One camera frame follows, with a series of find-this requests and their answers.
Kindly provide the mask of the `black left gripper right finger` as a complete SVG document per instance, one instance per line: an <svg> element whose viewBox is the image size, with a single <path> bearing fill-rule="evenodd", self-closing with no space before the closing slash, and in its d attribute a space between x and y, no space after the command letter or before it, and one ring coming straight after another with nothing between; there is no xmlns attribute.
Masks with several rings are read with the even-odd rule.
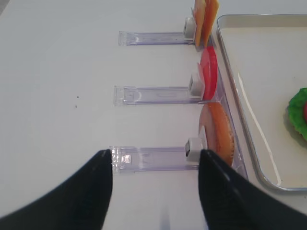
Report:
<svg viewBox="0 0 307 230"><path fill-rule="evenodd" d="M212 150L199 161L199 197L211 230L305 230L305 214L258 189Z"/></svg>

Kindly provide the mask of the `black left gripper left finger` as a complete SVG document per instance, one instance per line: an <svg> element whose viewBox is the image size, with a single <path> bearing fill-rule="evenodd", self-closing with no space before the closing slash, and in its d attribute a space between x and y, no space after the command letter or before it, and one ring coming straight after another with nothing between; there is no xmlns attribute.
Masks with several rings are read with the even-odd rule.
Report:
<svg viewBox="0 0 307 230"><path fill-rule="evenodd" d="M82 168L43 197L0 219L2 230L100 230L112 195L110 150L100 150Z"/></svg>

